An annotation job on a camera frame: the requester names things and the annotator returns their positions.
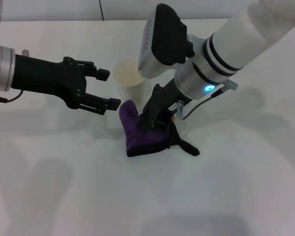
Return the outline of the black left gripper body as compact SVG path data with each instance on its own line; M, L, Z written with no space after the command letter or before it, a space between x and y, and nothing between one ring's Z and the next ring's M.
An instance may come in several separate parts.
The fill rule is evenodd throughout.
M55 63L16 55L11 87L54 95L67 107L78 109L86 91L86 78L70 58Z

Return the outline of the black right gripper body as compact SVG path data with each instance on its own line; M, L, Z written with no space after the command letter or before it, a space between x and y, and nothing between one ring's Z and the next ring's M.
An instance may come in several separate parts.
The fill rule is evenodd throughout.
M164 87L156 84L143 108L143 118L145 121L168 121L177 112L177 108L169 108L180 100L187 104L187 97L180 92L174 79Z

